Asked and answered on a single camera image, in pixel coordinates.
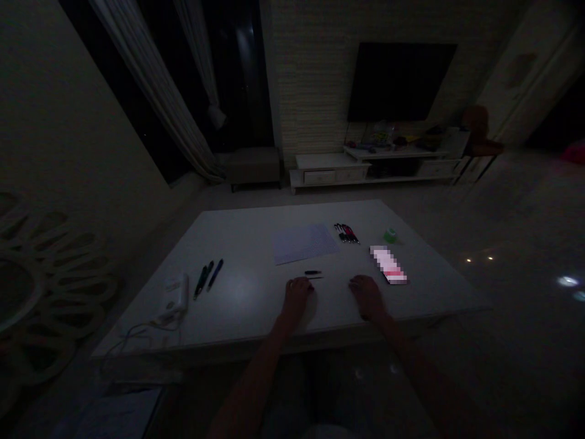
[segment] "cabinet drawer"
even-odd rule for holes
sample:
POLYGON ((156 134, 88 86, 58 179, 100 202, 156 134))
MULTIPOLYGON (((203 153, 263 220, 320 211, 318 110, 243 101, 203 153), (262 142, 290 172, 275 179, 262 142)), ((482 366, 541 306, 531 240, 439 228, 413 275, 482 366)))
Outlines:
POLYGON ((363 180, 366 177, 366 169, 348 169, 348 170, 336 170, 335 181, 356 181, 363 180))
POLYGON ((459 160, 426 160, 422 162, 417 176, 419 177, 450 177, 459 160))
POLYGON ((335 182, 335 171, 305 172, 305 184, 326 184, 335 182))

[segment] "white cable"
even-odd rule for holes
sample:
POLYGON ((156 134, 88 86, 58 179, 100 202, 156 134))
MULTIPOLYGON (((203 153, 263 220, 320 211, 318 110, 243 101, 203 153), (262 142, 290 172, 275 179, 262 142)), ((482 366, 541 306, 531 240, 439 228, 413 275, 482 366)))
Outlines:
POLYGON ((99 374, 103 375, 104 372, 104 365, 105 362, 108 360, 108 356, 112 353, 112 351, 114 349, 116 349, 118 346, 122 345, 122 347, 120 348, 120 350, 118 351, 118 353, 113 357, 113 358, 118 358, 120 355, 122 355, 122 352, 124 352, 124 349, 126 348, 126 344, 128 343, 128 340, 131 338, 136 338, 138 337, 140 334, 145 333, 147 330, 143 329, 141 331, 136 332, 135 334, 131 334, 133 330, 142 327, 142 326, 147 326, 147 327, 151 327, 157 330, 161 330, 161 331, 167 331, 167 332, 175 332, 177 330, 179 330, 179 344, 181 344, 181 338, 182 338, 182 333, 180 331, 181 325, 183 323, 183 315, 177 320, 177 326, 175 328, 165 328, 159 324, 157 324, 154 321, 150 321, 148 323, 139 323, 136 324, 134 326, 132 326, 127 332, 126 335, 123 336, 124 339, 120 340, 119 342, 117 342, 116 344, 114 344, 110 349, 108 349, 108 351, 105 353, 104 357, 102 358, 100 364, 99 364, 99 374))

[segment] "bundle of pens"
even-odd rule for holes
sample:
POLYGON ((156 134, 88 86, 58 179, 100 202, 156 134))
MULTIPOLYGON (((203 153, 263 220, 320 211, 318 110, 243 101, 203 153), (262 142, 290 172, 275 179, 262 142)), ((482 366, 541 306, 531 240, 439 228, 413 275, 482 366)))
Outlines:
POLYGON ((360 243, 351 227, 346 226, 345 224, 334 224, 333 227, 339 232, 339 239, 341 239, 341 242, 360 243))

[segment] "chair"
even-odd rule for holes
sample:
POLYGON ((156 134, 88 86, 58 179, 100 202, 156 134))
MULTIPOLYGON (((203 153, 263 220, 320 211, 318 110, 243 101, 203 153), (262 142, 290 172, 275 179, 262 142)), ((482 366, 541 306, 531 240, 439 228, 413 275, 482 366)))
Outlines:
POLYGON ((504 152, 504 145, 502 143, 487 139, 489 132, 489 115, 487 110, 486 107, 482 107, 481 105, 473 105, 466 108, 463 112, 461 125, 468 128, 471 132, 463 156, 467 155, 470 159, 467 161, 457 177, 457 180, 455 180, 453 184, 457 184, 474 159, 492 157, 486 167, 483 168, 481 174, 477 177, 477 180, 475 180, 475 183, 477 183, 483 177, 483 174, 485 174, 489 167, 495 162, 498 155, 504 152))

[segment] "television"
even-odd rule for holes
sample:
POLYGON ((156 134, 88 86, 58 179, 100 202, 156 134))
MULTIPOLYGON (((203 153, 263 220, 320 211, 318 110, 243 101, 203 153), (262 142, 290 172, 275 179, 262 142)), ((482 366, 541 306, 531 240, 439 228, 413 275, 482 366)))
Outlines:
POLYGON ((427 119, 456 44, 360 43, 348 122, 427 119))

